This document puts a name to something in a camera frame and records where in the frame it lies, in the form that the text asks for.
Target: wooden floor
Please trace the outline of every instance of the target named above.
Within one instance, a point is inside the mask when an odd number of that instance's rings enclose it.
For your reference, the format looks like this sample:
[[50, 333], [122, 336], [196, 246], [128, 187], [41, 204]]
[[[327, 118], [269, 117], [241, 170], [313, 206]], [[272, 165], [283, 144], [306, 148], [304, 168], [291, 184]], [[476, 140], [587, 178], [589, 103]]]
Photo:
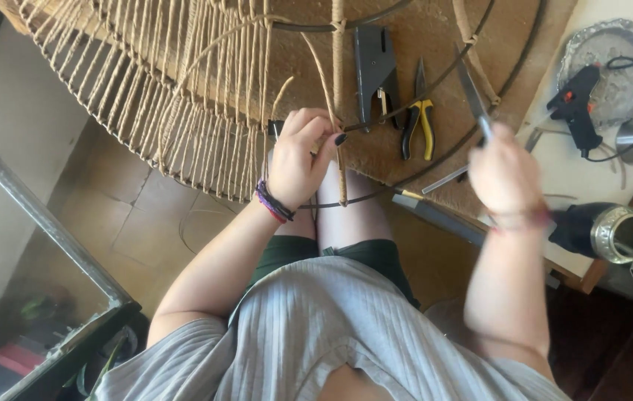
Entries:
[[633, 400], [633, 302], [598, 289], [548, 295], [559, 387], [573, 401]]

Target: hand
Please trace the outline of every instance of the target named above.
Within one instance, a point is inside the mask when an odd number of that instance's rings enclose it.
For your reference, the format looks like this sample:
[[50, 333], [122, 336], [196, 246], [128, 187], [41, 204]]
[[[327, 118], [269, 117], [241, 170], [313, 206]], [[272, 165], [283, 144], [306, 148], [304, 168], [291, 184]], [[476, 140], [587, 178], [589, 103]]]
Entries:
[[[313, 144], [326, 136], [316, 157]], [[267, 188], [274, 198], [295, 211], [319, 188], [336, 147], [346, 140], [339, 127], [334, 132], [329, 113], [320, 108], [303, 108], [289, 113], [279, 140], [274, 145]]]
[[470, 151], [470, 182], [485, 207], [495, 214], [532, 211], [542, 205], [539, 165], [501, 123], [483, 149]]

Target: green shorts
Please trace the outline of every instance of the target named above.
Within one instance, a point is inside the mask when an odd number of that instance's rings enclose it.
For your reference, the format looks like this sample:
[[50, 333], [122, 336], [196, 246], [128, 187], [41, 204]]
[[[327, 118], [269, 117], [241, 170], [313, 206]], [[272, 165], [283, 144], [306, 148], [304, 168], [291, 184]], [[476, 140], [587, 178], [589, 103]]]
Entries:
[[[418, 300], [412, 296], [408, 279], [405, 278], [395, 242], [391, 240], [361, 241], [338, 251], [327, 248], [323, 251], [323, 255], [343, 256], [363, 263], [395, 284], [408, 299], [410, 305], [416, 308], [420, 307]], [[310, 238], [295, 235], [275, 235], [269, 240], [261, 258], [259, 258], [257, 269], [252, 274], [247, 289], [284, 265], [319, 256], [319, 245]]]

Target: gray ribbed shirt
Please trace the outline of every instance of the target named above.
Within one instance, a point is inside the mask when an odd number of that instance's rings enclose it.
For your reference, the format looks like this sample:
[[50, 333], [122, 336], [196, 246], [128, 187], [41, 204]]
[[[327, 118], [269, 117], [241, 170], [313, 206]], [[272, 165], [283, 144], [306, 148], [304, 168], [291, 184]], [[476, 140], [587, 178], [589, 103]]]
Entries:
[[348, 363], [395, 400], [569, 398], [512, 360], [486, 362], [453, 344], [379, 273], [326, 256], [275, 270], [225, 327], [183, 325], [110, 371], [100, 400], [315, 400]]

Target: woman's left hand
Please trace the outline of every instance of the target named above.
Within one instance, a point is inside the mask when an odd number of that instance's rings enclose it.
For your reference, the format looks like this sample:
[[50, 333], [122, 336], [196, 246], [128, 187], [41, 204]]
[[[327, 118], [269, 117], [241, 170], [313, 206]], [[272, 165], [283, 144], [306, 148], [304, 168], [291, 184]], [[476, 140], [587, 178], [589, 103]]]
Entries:
[[[313, 144], [328, 136], [316, 157]], [[267, 188], [274, 198], [291, 211], [303, 205], [319, 188], [336, 147], [346, 134], [331, 126], [329, 113], [320, 108], [303, 108], [289, 113], [274, 145]]]

